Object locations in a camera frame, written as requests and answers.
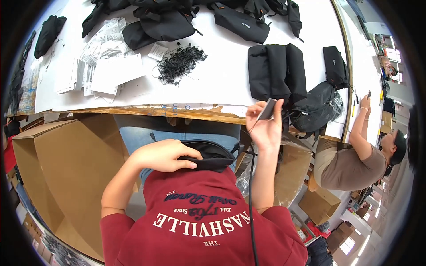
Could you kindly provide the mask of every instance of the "pen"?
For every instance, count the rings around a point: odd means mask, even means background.
[[[354,117],[354,114],[355,114],[355,103],[356,103],[356,99],[354,99],[354,108],[352,109],[352,117]]]

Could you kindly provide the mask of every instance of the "white paper label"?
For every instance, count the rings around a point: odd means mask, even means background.
[[[302,230],[297,231],[297,233],[299,234],[301,239],[306,237]]]
[[[158,61],[160,61],[163,58],[164,53],[168,50],[167,47],[162,47],[161,45],[154,44],[153,48],[151,49],[148,56],[150,58],[154,58]]]

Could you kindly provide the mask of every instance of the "hang tag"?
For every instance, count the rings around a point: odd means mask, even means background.
[[[148,56],[160,61],[163,58],[164,53],[168,50],[167,47],[162,47],[161,45],[154,44]]]

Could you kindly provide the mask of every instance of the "red t-shirt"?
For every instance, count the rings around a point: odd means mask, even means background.
[[[106,266],[254,265],[248,204],[230,168],[154,171],[144,185],[145,215],[101,220]],[[287,208],[253,208],[259,265],[305,265],[308,252]]]

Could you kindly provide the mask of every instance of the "black cable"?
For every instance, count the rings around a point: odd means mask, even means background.
[[[250,215],[250,231],[251,231],[251,246],[253,248],[253,255],[254,255],[254,265],[258,266],[259,261],[257,259],[257,251],[256,251],[256,241],[254,240],[254,226],[253,226],[253,210],[251,208],[251,184],[253,181],[253,169],[254,169],[254,148],[250,143],[251,150],[253,152],[252,158],[251,158],[251,169],[250,169],[250,178],[248,180],[248,208],[249,208],[249,215]]]
[[[176,48],[172,51],[167,51],[165,52],[163,58],[158,61],[156,67],[158,67],[160,76],[156,78],[161,80],[163,85],[169,83],[179,85],[182,77],[192,73],[196,63],[198,63],[199,60],[204,61],[206,58],[207,55],[204,54],[204,51],[201,47],[191,46],[191,44],[188,44],[188,46]]]

